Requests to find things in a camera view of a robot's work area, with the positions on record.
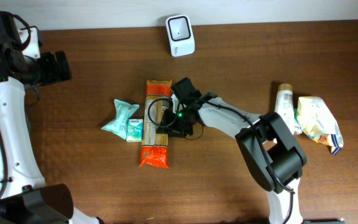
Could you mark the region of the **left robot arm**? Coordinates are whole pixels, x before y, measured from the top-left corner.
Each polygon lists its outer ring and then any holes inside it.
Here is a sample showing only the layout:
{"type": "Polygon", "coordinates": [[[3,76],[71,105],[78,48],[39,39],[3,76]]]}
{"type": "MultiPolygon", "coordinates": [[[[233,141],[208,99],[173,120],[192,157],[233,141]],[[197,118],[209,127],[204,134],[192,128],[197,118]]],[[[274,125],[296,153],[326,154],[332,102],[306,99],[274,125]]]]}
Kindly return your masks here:
{"type": "Polygon", "coordinates": [[[64,52],[41,52],[40,31],[0,11],[0,223],[100,223],[65,184],[46,185],[30,142],[25,92],[71,79],[64,52]]]}

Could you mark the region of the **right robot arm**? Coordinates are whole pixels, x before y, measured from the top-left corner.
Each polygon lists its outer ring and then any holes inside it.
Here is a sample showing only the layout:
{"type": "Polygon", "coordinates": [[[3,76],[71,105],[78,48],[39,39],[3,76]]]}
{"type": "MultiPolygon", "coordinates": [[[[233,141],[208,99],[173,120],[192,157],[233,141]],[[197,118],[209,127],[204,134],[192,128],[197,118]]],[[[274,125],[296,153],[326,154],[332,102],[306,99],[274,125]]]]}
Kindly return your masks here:
{"type": "Polygon", "coordinates": [[[236,140],[254,180],[266,192],[270,223],[304,223],[298,186],[306,154],[276,112],[252,114],[227,104],[215,93],[202,94],[189,78],[176,82],[161,118],[150,121],[157,133],[185,138],[193,125],[220,130],[236,140]]]}

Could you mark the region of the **white tube with tan cap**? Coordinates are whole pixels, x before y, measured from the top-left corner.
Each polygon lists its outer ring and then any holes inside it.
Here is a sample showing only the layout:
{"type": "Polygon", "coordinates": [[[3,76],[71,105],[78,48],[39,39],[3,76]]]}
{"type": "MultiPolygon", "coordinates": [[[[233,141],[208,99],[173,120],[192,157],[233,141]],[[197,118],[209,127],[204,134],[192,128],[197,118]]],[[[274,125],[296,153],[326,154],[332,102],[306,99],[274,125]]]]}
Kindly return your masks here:
{"type": "Polygon", "coordinates": [[[293,107],[293,87],[291,84],[279,84],[275,101],[275,112],[281,116],[291,134],[294,135],[295,114],[293,107]]]}

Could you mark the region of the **cream and blue chip bag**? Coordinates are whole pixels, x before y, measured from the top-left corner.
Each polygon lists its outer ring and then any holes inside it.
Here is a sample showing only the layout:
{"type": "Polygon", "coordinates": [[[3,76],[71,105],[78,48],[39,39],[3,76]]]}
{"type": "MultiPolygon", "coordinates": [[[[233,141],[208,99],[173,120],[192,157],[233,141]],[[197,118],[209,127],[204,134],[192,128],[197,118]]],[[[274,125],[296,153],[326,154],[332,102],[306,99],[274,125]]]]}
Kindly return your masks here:
{"type": "Polygon", "coordinates": [[[313,141],[329,146],[332,155],[343,149],[339,125],[322,98],[299,97],[296,118],[302,131],[313,141]]]}

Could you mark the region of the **small teal tissue pack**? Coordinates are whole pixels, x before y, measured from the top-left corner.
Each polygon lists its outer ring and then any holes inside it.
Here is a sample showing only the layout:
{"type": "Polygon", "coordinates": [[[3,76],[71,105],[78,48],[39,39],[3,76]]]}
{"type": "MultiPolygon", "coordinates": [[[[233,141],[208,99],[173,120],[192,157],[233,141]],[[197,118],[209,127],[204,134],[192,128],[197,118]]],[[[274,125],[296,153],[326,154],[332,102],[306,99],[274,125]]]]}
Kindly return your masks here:
{"type": "Polygon", "coordinates": [[[127,142],[141,142],[143,135],[143,120],[129,119],[127,122],[127,142]]]}
{"type": "Polygon", "coordinates": [[[298,121],[298,110],[294,109],[294,133],[299,135],[303,133],[303,130],[298,121]]]}

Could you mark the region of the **orange and tan snack package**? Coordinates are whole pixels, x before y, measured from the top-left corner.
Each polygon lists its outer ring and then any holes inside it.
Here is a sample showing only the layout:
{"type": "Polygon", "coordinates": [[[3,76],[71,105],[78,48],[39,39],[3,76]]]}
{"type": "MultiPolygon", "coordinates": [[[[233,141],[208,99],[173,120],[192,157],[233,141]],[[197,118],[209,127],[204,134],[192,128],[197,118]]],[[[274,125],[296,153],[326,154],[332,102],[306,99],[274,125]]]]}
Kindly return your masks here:
{"type": "Polygon", "coordinates": [[[157,134],[157,128],[153,122],[160,124],[163,113],[169,107],[167,100],[154,100],[160,98],[170,99],[172,81],[147,80],[146,99],[144,110],[143,137],[140,154],[140,167],[150,165],[168,169],[168,135],[157,134]]]}

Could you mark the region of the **teal crinkled wipes packet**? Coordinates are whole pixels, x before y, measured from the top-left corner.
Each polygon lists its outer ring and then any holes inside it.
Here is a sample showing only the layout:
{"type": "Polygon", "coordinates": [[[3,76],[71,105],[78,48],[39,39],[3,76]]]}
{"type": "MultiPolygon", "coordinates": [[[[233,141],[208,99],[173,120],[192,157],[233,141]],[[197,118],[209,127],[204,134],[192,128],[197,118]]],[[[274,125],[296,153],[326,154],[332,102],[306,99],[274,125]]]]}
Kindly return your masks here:
{"type": "Polygon", "coordinates": [[[116,109],[116,117],[105,124],[101,130],[114,133],[120,138],[126,140],[127,138],[127,122],[131,116],[139,109],[139,105],[132,105],[125,101],[118,99],[114,100],[116,109]]]}

